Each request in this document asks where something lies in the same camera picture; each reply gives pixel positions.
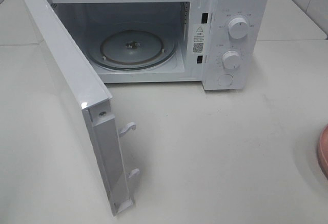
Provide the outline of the upper white power knob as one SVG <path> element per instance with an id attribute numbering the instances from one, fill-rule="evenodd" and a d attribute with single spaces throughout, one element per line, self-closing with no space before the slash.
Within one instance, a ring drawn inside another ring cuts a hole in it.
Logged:
<path id="1" fill-rule="evenodd" d="M 233 39 L 241 39 L 248 34 L 249 22 L 242 16 L 235 16 L 228 22 L 228 33 Z"/>

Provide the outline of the pink round plate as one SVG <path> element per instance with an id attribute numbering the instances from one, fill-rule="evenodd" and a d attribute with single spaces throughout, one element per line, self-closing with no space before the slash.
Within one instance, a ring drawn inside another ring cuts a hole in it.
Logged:
<path id="1" fill-rule="evenodd" d="M 323 173 L 327 177 L 328 175 L 328 125 L 324 127 L 320 134 L 318 146 L 317 146 L 317 154 L 318 154 L 318 162 L 322 168 Z"/>

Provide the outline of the white microwave door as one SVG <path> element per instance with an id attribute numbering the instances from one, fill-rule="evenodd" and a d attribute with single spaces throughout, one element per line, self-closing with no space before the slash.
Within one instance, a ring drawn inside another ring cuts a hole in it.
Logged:
<path id="1" fill-rule="evenodd" d="M 23 0 L 34 27 L 56 94 L 90 162 L 98 169 L 113 215 L 133 206 L 129 189 L 139 169 L 125 170 L 120 138 L 136 123 L 118 128 L 112 94 L 84 56 L 48 0 Z"/>

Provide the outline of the white microwave oven body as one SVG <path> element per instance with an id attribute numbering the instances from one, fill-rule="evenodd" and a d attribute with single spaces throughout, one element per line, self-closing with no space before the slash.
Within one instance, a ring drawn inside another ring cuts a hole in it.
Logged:
<path id="1" fill-rule="evenodd" d="M 48 0 L 96 74 L 106 84 L 201 82 L 207 91 L 242 89 L 249 73 L 252 54 L 267 0 Z M 233 39 L 228 22 L 242 15 L 249 22 L 248 34 Z M 164 63 L 137 71 L 116 71 L 90 59 L 87 43 L 91 34 L 111 24 L 145 22 L 170 25 L 180 35 L 178 47 Z M 222 55 L 237 51 L 241 64 L 226 69 Z M 228 87 L 218 84 L 230 74 Z"/>

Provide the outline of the round white door button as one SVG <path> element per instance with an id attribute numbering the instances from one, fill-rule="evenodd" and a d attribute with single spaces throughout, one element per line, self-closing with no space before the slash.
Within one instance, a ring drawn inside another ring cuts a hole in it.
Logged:
<path id="1" fill-rule="evenodd" d="M 233 76 L 230 74 L 224 74 L 218 78 L 218 84 L 223 87 L 230 86 L 232 82 L 233 82 Z"/>

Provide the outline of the white timer knob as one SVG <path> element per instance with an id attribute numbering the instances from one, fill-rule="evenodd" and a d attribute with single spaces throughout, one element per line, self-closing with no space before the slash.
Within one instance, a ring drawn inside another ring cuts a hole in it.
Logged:
<path id="1" fill-rule="evenodd" d="M 227 51 L 222 55 L 222 64 L 226 69 L 236 69 L 241 64 L 241 56 L 237 51 Z"/>

